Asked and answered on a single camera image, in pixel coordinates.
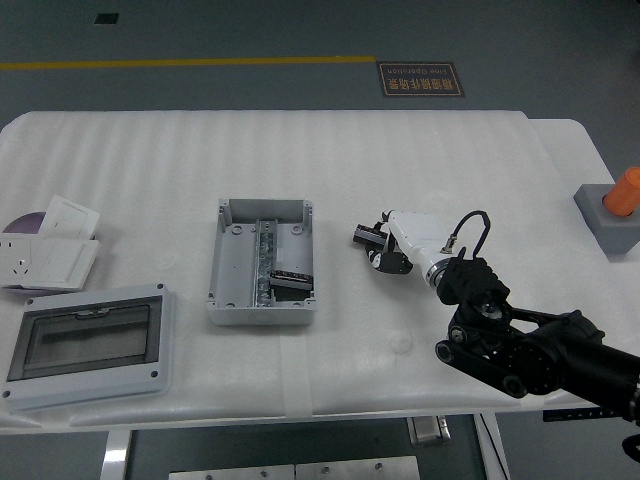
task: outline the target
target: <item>gray plastic box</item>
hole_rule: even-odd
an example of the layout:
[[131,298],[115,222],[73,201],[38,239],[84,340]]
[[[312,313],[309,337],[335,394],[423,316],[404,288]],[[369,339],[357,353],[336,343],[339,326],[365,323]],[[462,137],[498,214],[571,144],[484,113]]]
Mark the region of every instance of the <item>gray plastic box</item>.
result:
[[313,204],[220,199],[207,311],[217,325],[308,325]]

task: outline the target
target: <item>yellow floor line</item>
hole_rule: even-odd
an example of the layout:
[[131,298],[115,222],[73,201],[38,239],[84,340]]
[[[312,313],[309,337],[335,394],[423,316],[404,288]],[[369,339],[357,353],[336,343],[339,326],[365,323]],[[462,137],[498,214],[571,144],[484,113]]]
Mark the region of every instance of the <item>yellow floor line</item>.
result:
[[200,67],[225,65],[287,65],[312,63],[372,63],[371,55],[336,57],[178,58],[158,60],[89,60],[77,62],[0,63],[0,70],[58,70],[82,68]]

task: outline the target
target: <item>gray stand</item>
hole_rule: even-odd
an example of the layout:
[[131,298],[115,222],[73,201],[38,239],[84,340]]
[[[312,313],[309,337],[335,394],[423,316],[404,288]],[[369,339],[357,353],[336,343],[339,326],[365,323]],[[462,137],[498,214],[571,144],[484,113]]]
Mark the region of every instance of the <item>gray stand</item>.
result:
[[606,254],[624,254],[640,240],[640,213],[618,217],[602,205],[604,197],[613,187],[607,184],[582,185],[573,196],[584,221]]

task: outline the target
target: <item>black cable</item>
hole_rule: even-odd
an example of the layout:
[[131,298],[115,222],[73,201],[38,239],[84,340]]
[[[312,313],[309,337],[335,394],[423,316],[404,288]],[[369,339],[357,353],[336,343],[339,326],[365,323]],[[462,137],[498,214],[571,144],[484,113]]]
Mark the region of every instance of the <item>black cable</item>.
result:
[[498,463],[500,464],[500,469],[502,470],[502,474],[504,475],[504,478],[506,480],[509,480],[509,475],[507,475],[507,471],[504,468],[504,465],[502,464],[502,459],[500,458],[500,454],[498,453],[498,448],[496,447],[496,444],[493,441],[493,436],[491,436],[491,432],[489,431],[489,426],[487,425],[487,422],[484,420],[484,415],[482,413],[480,414],[480,419],[484,424],[484,428],[487,430],[487,435],[489,435],[489,440],[491,440],[491,446],[493,447],[493,451],[495,452],[496,458],[498,459]]
[[460,231],[462,226],[467,222],[467,220],[475,216],[482,217],[482,221],[484,223],[484,230],[482,231],[482,235],[480,235],[480,238],[478,239],[476,248],[473,249],[473,258],[476,258],[478,256],[478,253],[480,252],[482,245],[484,245],[484,241],[487,239],[487,235],[489,235],[489,230],[491,229],[491,220],[489,220],[489,215],[487,215],[487,212],[485,212],[484,210],[474,210],[473,212],[467,213],[462,218],[462,220],[458,222],[458,225],[456,226],[455,230],[451,234],[452,237],[457,237],[458,232]]

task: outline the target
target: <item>screw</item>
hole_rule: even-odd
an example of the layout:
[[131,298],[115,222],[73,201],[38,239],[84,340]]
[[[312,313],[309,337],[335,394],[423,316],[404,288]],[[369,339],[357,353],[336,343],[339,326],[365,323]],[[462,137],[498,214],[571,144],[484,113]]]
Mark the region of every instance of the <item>screw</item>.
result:
[[455,327],[451,329],[451,340],[455,343],[464,343],[464,330]]

